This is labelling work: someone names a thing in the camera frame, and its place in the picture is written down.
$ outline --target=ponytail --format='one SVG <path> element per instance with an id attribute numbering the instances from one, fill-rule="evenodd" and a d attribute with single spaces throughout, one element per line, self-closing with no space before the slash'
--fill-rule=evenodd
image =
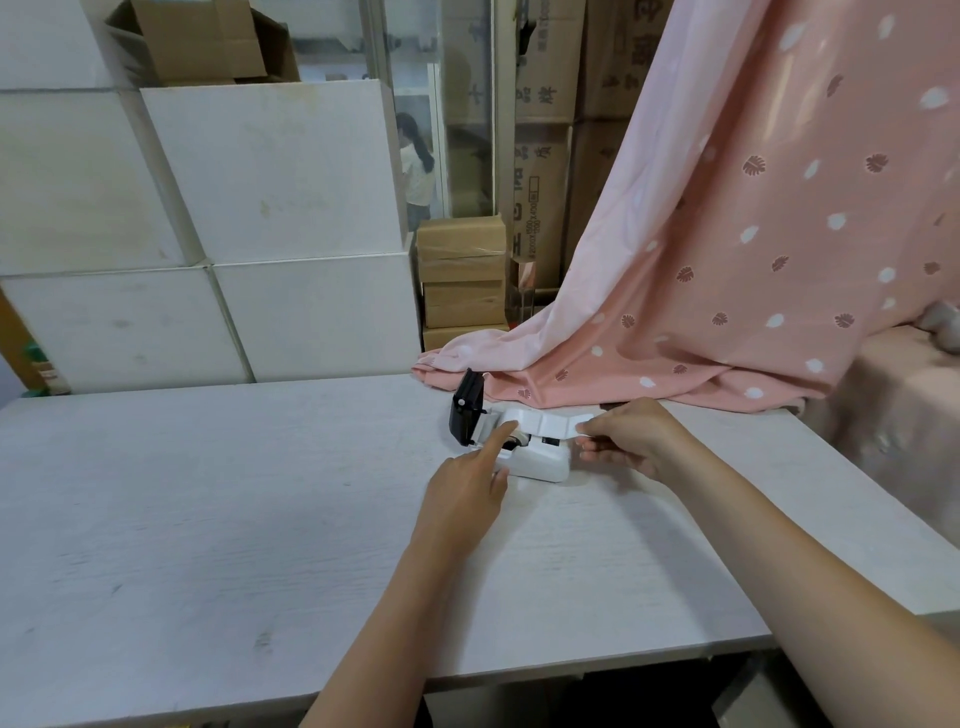
<path id="1" fill-rule="evenodd" d="M 423 171 L 428 174 L 433 172 L 434 160 L 426 148 L 426 142 L 424 142 L 423 137 L 420 136 L 417 120 L 410 114 L 401 112 L 396 115 L 396 127 L 403 132 L 404 136 L 414 143 L 414 151 L 420 158 L 420 163 L 423 164 Z"/>

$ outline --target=hand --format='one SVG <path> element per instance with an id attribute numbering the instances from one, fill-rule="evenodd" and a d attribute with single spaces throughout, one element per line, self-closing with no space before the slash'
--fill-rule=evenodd
<path id="1" fill-rule="evenodd" d="M 482 449 L 444 461 L 427 483 L 411 545 L 424 546 L 452 566 L 470 556 L 500 514 L 509 472 L 494 475 L 493 466 L 516 426 L 504 423 Z"/>
<path id="2" fill-rule="evenodd" d="M 585 462 L 614 463 L 671 485 L 684 448 L 700 445 L 656 400 L 643 397 L 577 425 Z"/>

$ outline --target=table top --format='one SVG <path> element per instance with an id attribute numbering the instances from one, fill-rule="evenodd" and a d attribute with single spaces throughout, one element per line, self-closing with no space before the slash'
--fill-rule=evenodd
<path id="1" fill-rule="evenodd" d="M 307 695 L 371 611 L 450 395 L 377 376 L 19 400 L 0 410 L 0 728 Z M 792 415 L 668 403 L 913 612 L 960 551 Z M 723 651 L 769 631 L 683 507 L 635 473 L 513 485 L 453 598 L 439 678 Z"/>

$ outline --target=person's right hand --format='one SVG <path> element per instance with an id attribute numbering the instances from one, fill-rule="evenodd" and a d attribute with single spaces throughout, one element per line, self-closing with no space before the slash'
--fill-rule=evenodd
<path id="1" fill-rule="evenodd" d="M 656 400 L 643 397 L 577 425 L 585 462 L 624 465 L 670 485 L 677 458 L 699 441 Z"/>

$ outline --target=chinese character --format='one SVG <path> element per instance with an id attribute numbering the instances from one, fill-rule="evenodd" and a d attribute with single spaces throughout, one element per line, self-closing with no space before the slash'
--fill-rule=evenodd
<path id="1" fill-rule="evenodd" d="M 634 20 L 645 16 L 647 22 L 652 23 L 661 10 L 663 10 L 663 0 L 634 0 Z"/>
<path id="2" fill-rule="evenodd" d="M 650 65 L 653 62 L 654 54 L 657 53 L 658 45 L 660 45 L 660 36 L 653 33 L 634 36 L 634 52 L 630 56 L 630 63 L 633 65 Z"/>

